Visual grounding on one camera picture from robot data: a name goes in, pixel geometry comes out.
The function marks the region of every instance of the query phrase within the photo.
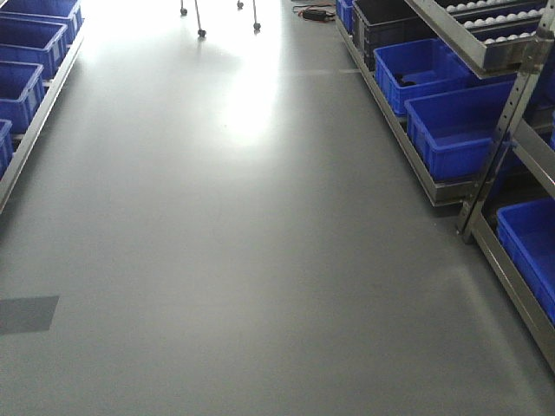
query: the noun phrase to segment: black plastic bin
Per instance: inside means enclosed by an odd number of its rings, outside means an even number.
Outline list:
[[[435,33],[404,0],[353,2],[353,43],[372,71],[374,49],[429,37],[435,37]]]

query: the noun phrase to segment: metal leg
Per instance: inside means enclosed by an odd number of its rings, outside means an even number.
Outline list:
[[[252,9],[254,10],[254,24],[253,24],[253,27],[258,32],[262,26],[258,22],[258,19],[257,19],[257,0],[252,0]]]
[[[182,16],[187,16],[187,9],[183,5],[183,0],[181,0],[181,15]]]
[[[197,33],[199,34],[199,37],[205,37],[206,31],[203,30],[202,27],[200,26],[199,4],[197,0],[194,0],[194,9],[197,11],[197,23],[199,24],[199,31]]]

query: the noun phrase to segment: blue plastic bin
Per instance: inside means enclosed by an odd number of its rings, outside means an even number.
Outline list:
[[[39,63],[42,76],[54,78],[66,55],[67,26],[0,17],[0,61]]]
[[[406,100],[463,89],[470,77],[470,70],[439,39],[386,46],[374,55],[375,80],[398,116],[407,113]],[[402,87],[396,79],[400,76],[415,85]]]
[[[507,206],[497,216],[501,245],[555,324],[555,200]]]
[[[11,143],[10,136],[11,121],[0,120],[0,178],[3,176],[11,158],[14,154],[14,148]]]
[[[41,73],[42,65],[0,62],[0,119],[12,133],[25,133],[44,98]]]
[[[66,24],[66,45],[75,40],[83,25],[81,0],[9,0],[0,16]]]
[[[407,101],[407,134],[432,178],[469,176],[484,163],[512,82]]]
[[[336,0],[336,17],[349,33],[353,33],[353,0]]]
[[[553,125],[555,126],[555,112],[553,112]],[[553,129],[552,139],[549,141],[551,149],[555,150],[555,129]]]

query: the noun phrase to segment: metal rack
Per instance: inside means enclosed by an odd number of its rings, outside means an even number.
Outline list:
[[[343,25],[337,25],[350,54],[361,69],[364,80],[428,197],[434,205],[463,199],[457,221],[458,232],[467,242],[475,238],[547,363],[555,371],[555,327],[496,237],[495,224],[491,217],[484,213],[486,203],[492,198],[493,185],[501,180],[501,168],[509,159],[510,149],[522,160],[546,193],[555,198],[555,152],[539,136],[539,132],[551,128],[551,111],[534,112],[530,106],[536,87],[543,85],[555,67],[555,53],[552,54],[555,0],[546,1],[544,15],[536,20],[538,28],[535,36],[490,45],[480,41],[474,35],[476,31],[464,28],[459,22],[462,14],[451,15],[434,0],[405,0],[405,3],[416,11],[477,76],[488,77],[518,72],[480,174],[464,184],[441,186],[434,184],[429,173],[427,174],[420,157],[408,140],[402,120],[397,119],[391,111]]]
[[[0,7],[6,3],[6,1],[0,0]],[[64,58],[54,79],[44,82],[44,86],[48,88],[48,91],[44,95],[44,99],[37,109],[35,117],[31,121],[27,132],[21,135],[21,137],[16,137],[16,140],[20,140],[19,147],[8,165],[8,169],[2,176],[2,179],[0,179],[0,214],[3,212],[4,207],[8,203],[8,199],[10,198],[10,194],[16,185],[17,179],[19,178],[27,159],[29,158],[31,150],[33,150],[33,146],[39,138],[42,128],[44,127],[44,123],[46,122],[46,119],[48,119],[50,111],[54,107],[56,99],[62,91],[65,81],[68,79],[69,72],[73,68],[75,59],[77,58],[85,36],[85,26],[86,23],[84,23],[79,30],[77,37],[73,41],[71,48]]]
[[[472,181],[461,181],[461,182],[434,182],[432,176],[428,172],[428,169],[424,165],[420,155],[416,151],[406,132],[406,121],[403,118],[399,118],[395,115],[391,107],[389,106],[385,96],[375,82],[374,73],[369,71],[368,67],[364,63],[360,52],[353,43],[347,30],[344,28],[340,20],[336,20],[337,29],[345,41],[345,45],[350,52],[356,66],[361,70],[362,77],[366,81],[370,92],[375,98],[378,106],[383,112],[391,131],[395,135],[399,146],[401,147],[403,153],[408,159],[408,163],[412,166],[415,171],[416,177],[419,179],[424,192],[428,196],[431,204],[433,206],[451,205],[461,203],[472,186]]]
[[[537,35],[526,45],[517,81],[509,95],[488,161],[473,183],[459,215],[457,229],[466,241],[472,237],[485,253],[498,278],[555,371],[555,327],[528,288],[523,276],[501,246],[484,215],[484,205],[492,196],[493,185],[507,159],[508,149],[522,160],[530,173],[555,198],[555,152],[526,121],[530,99],[538,85],[552,73],[551,55],[555,31],[555,0],[549,0]]]

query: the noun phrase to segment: floor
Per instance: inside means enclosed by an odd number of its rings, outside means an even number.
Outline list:
[[[333,24],[88,0],[0,217],[2,416],[552,415],[555,379],[433,209]]]

